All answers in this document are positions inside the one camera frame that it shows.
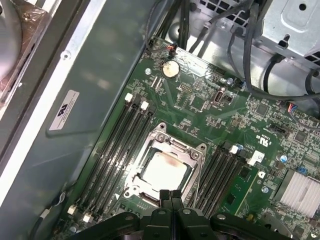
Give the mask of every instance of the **capacitor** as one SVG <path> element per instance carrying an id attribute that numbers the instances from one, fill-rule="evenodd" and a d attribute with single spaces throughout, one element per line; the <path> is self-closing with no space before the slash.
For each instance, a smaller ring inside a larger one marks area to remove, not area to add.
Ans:
<path id="1" fill-rule="evenodd" d="M 162 74 L 167 79 L 174 79 L 180 72 L 180 66 L 176 61 L 169 60 L 162 65 Z"/>
<path id="2" fill-rule="evenodd" d="M 69 230 L 70 230 L 70 232 L 72 232 L 72 233 L 76 233 L 77 231 L 78 231 L 78 228 L 79 228 L 79 226 L 77 225 L 77 224 L 75 224 L 75 225 L 72 225 L 70 228 L 69 228 Z"/>
<path id="3" fill-rule="evenodd" d="M 233 78 L 229 77 L 229 78 L 226 79 L 226 84 L 232 85 L 233 83 L 234 83 L 234 79 Z"/>
<path id="4" fill-rule="evenodd" d="M 236 146 L 238 147 L 239 150 L 243 150 L 244 146 L 242 146 L 241 144 L 236 144 Z"/>
<path id="5" fill-rule="evenodd" d="M 280 157 L 280 162 L 282 162 L 282 163 L 286 163 L 288 161 L 288 158 L 287 158 L 287 156 L 286 155 L 282 155 L 281 157 Z"/>

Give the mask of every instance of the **white sticker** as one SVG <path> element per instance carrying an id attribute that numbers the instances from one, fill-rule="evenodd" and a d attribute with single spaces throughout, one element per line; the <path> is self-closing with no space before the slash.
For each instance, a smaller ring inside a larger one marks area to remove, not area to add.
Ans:
<path id="1" fill-rule="evenodd" d="M 68 91 L 51 124 L 51 127 L 49 128 L 50 131 L 61 130 L 64 127 L 78 96 L 79 92 L 73 90 Z"/>

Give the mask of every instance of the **gray metal panel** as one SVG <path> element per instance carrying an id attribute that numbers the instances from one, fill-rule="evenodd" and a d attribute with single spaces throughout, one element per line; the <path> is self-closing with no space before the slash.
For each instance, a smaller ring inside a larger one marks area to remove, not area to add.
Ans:
<path id="1" fill-rule="evenodd" d="M 106 1 L 2 203 L 0 239 L 26 237 L 64 184 L 77 179 L 143 50 L 143 26 L 152 3 Z M 80 94 L 68 120 L 62 130 L 49 131 L 70 89 Z"/>

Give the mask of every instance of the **black plastic part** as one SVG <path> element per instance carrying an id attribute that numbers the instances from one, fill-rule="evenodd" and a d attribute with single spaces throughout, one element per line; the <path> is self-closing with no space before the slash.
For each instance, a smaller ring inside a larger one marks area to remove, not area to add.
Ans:
<path id="1" fill-rule="evenodd" d="M 217 235 L 210 227 L 210 222 L 204 216 L 199 216 L 193 209 L 185 208 L 180 209 L 177 213 L 178 220 L 181 223 L 183 231 L 186 233 L 189 240 L 210 239 L 219 240 Z"/>
<path id="2" fill-rule="evenodd" d="M 140 218 L 132 212 L 123 212 L 98 223 L 66 240 L 112 240 L 138 231 Z"/>
<path id="3" fill-rule="evenodd" d="M 254 225 L 226 212 L 213 215 L 210 218 L 210 224 L 214 231 L 232 235 L 241 240 L 291 240 L 264 226 Z"/>
<path id="4" fill-rule="evenodd" d="M 171 237 L 172 213 L 167 208 L 157 208 L 152 212 L 151 221 L 145 227 L 142 240 L 168 240 Z"/>

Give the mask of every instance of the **screw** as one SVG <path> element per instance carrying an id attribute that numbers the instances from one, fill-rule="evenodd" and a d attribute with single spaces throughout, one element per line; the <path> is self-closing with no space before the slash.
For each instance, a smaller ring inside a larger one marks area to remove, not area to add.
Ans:
<path id="1" fill-rule="evenodd" d="M 226 84 L 228 85 L 232 85 L 234 83 L 234 80 L 233 78 L 229 77 L 227 80 L 226 80 Z"/>
<path id="2" fill-rule="evenodd" d="M 200 155 L 199 155 L 199 153 L 197 153 L 196 151 L 193 151 L 193 152 L 191 153 L 191 157 L 192 157 L 194 160 L 197 160 L 197 159 L 200 157 Z"/>
<path id="3" fill-rule="evenodd" d="M 191 213 L 191 211 L 189 209 L 183 209 L 182 212 L 187 215 Z"/>
<path id="4" fill-rule="evenodd" d="M 144 73 L 145 73 L 146 75 L 150 75 L 150 74 L 151 74 L 151 69 L 150 69 L 150 68 L 146 68 L 146 69 L 144 70 Z"/>
<path id="5" fill-rule="evenodd" d="M 217 219 L 220 219 L 220 220 L 226 220 L 227 217 L 225 215 L 222 215 L 222 214 L 219 214 L 216 216 Z"/>
<path id="6" fill-rule="evenodd" d="M 163 134 L 158 134 L 157 136 L 156 136 L 156 139 L 159 141 L 159 142 L 163 142 L 165 139 L 166 139 L 166 137 L 165 137 L 165 135 L 163 135 Z"/>
<path id="7" fill-rule="evenodd" d="M 71 53 L 69 51 L 63 51 L 61 54 L 60 54 L 60 58 L 62 60 L 68 60 L 71 58 Z"/>
<path id="8" fill-rule="evenodd" d="M 267 194 L 269 192 L 269 188 L 267 186 L 263 186 L 261 188 L 261 191 L 264 193 L 264 194 Z"/>

